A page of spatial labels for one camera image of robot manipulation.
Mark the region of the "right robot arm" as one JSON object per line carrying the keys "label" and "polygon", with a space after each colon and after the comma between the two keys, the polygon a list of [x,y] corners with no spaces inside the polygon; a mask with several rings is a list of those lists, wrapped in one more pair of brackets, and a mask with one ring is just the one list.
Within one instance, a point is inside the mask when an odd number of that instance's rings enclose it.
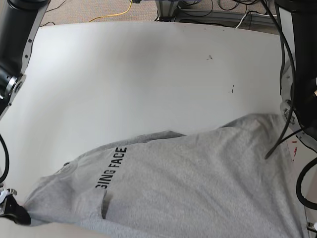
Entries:
{"label": "right robot arm", "polygon": [[[0,119],[21,89],[33,43],[50,0],[5,0],[0,14]],[[0,135],[5,167],[0,176],[0,217],[29,226],[31,218],[16,199],[15,189],[4,187],[9,172],[9,152]]]}

